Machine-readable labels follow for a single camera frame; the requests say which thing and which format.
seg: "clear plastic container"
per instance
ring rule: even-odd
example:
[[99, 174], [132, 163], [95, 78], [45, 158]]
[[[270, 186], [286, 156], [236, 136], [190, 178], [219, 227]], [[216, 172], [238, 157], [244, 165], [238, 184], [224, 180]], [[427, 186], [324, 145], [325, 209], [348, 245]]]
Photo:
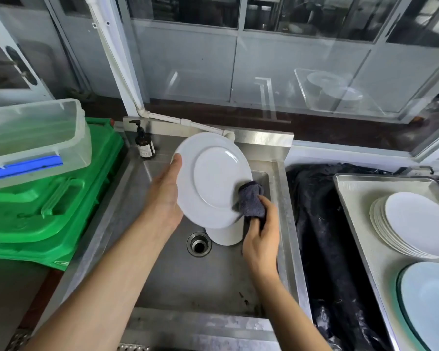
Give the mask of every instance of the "clear plastic container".
[[91, 135], [78, 100], [0, 107], [0, 188], [90, 163]]

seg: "green crate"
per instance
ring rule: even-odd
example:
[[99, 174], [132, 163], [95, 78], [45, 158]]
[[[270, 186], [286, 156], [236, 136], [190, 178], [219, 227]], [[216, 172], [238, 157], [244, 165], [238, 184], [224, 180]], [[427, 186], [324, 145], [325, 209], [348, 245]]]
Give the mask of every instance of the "green crate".
[[108, 152], [123, 143], [110, 119], [87, 118], [87, 122], [92, 143], [89, 166], [0, 189], [0, 243], [47, 239], [62, 230], [75, 214]]
[[105, 162], [97, 177], [80, 205], [78, 205], [76, 213], [63, 229], [57, 234], [38, 242], [0, 243], [0, 259], [34, 261], [65, 270], [87, 225], [88, 218], [99, 203], [100, 195], [105, 192], [109, 185], [110, 177], [117, 170], [119, 164], [117, 156], [122, 146], [122, 138], [118, 134], [113, 136], [111, 145], [103, 153]]

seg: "gray cloth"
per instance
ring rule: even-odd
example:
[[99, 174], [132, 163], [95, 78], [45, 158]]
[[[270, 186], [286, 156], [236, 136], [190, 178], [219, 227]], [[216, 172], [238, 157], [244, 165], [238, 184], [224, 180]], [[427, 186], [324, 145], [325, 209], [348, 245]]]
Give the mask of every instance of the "gray cloth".
[[263, 187], [260, 184], [251, 181], [242, 185], [239, 188], [239, 212], [244, 217], [257, 217], [264, 220], [267, 212], [257, 195], [263, 195]]

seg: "sink drain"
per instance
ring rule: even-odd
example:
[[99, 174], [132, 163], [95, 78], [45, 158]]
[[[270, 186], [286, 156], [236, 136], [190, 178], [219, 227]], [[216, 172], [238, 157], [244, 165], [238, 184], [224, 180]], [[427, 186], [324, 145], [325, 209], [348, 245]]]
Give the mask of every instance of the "sink drain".
[[211, 240], [204, 232], [193, 233], [187, 239], [187, 250], [195, 257], [204, 257], [211, 250]]

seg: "soap dispenser bottle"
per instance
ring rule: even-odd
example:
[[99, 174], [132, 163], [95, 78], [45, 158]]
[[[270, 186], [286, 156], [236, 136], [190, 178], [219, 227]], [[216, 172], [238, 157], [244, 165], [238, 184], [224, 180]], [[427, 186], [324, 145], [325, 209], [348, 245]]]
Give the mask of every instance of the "soap dispenser bottle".
[[138, 119], [130, 121], [129, 123], [135, 123], [137, 125], [137, 137], [135, 138], [135, 144], [137, 145], [140, 156], [144, 159], [154, 158], [154, 146], [151, 140], [151, 134], [146, 133], [141, 122]]

